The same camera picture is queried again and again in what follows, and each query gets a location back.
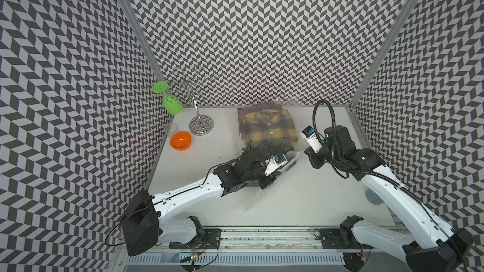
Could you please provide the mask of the yellow plaid shirt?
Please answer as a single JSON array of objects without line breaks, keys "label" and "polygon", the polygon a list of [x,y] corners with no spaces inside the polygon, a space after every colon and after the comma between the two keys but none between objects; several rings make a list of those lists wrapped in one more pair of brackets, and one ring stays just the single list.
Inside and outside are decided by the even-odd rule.
[{"label": "yellow plaid shirt", "polygon": [[239,135],[253,146],[267,144],[272,147],[293,147],[299,135],[288,110],[263,109],[238,116]]}]

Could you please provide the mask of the red black plaid shirt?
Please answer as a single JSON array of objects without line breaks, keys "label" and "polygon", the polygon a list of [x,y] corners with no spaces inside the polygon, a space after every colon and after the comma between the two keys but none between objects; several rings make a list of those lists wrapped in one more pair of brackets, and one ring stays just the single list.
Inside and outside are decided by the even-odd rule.
[{"label": "red black plaid shirt", "polygon": [[253,112],[259,112],[261,110],[281,110],[282,105],[277,102],[269,101],[263,103],[252,104],[249,107],[241,107],[237,109],[238,116],[247,115]]}]

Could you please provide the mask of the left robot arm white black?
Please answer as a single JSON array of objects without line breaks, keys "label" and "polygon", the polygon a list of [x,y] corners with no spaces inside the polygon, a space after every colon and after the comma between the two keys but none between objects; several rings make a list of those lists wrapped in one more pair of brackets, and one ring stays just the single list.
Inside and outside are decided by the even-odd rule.
[{"label": "left robot arm white black", "polygon": [[129,256],[145,253],[157,244],[179,243],[197,247],[205,230],[195,216],[176,217],[205,201],[222,198],[246,186],[268,188],[288,162],[278,153],[267,157],[258,149],[247,149],[240,157],[210,168],[196,182],[164,193],[151,195],[147,190],[133,197],[120,218],[120,226]]}]

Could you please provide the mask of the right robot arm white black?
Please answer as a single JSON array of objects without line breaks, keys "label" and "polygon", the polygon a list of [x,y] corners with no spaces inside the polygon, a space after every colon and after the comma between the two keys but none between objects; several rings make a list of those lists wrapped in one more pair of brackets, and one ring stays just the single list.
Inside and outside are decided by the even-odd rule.
[{"label": "right robot arm white black", "polygon": [[465,263],[474,236],[428,209],[373,150],[357,149],[346,127],[327,128],[320,137],[308,126],[301,137],[309,144],[305,154],[313,168],[348,167],[348,174],[369,188],[408,230],[400,234],[353,215],[340,224],[341,245],[379,249],[407,263],[412,271],[454,271]]}]

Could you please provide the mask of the clear plastic vacuum bag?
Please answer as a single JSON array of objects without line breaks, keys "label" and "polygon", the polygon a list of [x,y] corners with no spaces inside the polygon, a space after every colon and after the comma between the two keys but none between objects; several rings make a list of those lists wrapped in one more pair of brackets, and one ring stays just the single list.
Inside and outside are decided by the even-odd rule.
[{"label": "clear plastic vacuum bag", "polygon": [[279,152],[287,157],[289,162],[282,168],[281,176],[299,160],[296,151],[299,134],[285,104],[269,101],[237,109],[239,138],[247,147],[259,149],[267,158]]}]

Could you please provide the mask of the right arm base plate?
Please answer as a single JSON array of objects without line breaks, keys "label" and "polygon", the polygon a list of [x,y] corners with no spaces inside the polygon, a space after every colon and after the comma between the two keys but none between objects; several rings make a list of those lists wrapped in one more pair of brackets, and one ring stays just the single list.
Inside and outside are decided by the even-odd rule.
[{"label": "right arm base plate", "polygon": [[319,228],[313,234],[321,241],[323,249],[372,249],[370,245],[361,244],[352,233],[354,225],[362,220],[357,215],[348,216],[339,228]]}]

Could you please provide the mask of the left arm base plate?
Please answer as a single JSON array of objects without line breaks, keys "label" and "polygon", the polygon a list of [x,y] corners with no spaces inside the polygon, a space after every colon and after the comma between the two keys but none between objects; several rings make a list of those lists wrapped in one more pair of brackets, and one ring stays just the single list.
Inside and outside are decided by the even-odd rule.
[{"label": "left arm base plate", "polygon": [[175,234],[175,238],[168,241],[170,249],[217,249],[220,246],[222,229],[204,228],[195,216],[173,222],[175,229],[170,234]]}]

